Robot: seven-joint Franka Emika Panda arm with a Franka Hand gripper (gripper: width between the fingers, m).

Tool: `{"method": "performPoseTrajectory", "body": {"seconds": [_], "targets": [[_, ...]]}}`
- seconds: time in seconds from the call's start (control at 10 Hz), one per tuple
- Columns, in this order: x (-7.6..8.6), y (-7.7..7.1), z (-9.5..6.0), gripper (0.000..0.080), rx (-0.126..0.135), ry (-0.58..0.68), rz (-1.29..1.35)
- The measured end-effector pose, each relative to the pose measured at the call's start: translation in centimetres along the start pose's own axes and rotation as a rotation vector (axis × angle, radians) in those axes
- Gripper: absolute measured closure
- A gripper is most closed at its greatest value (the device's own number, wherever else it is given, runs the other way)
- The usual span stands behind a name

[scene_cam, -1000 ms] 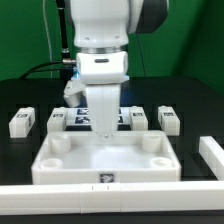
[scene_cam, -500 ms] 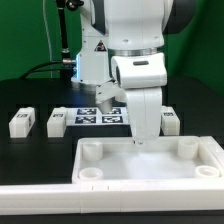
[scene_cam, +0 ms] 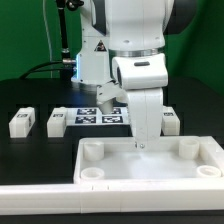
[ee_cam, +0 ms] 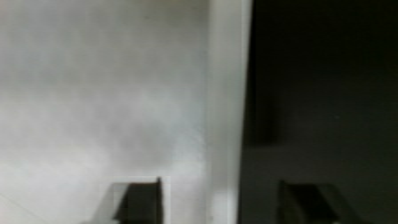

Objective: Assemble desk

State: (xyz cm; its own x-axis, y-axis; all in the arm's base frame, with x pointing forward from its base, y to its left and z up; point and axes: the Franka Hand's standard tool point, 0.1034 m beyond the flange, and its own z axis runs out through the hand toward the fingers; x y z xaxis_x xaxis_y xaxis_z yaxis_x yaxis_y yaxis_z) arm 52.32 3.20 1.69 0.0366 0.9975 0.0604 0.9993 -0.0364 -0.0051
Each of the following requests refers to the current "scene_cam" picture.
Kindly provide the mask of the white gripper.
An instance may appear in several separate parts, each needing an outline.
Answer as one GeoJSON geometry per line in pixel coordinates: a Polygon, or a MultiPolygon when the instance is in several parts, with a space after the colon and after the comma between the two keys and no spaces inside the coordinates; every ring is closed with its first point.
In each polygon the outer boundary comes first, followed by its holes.
{"type": "Polygon", "coordinates": [[[112,71],[125,92],[135,147],[143,149],[161,133],[162,88],[168,84],[165,55],[114,57],[112,71]]]}

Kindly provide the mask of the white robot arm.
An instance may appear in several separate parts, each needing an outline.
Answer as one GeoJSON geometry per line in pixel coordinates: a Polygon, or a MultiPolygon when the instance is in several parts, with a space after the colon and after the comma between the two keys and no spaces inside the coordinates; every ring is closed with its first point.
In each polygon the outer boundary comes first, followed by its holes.
{"type": "Polygon", "coordinates": [[[83,0],[82,48],[71,81],[97,93],[104,114],[128,107],[136,147],[150,149],[161,133],[167,34],[192,21],[197,0],[83,0]]]}

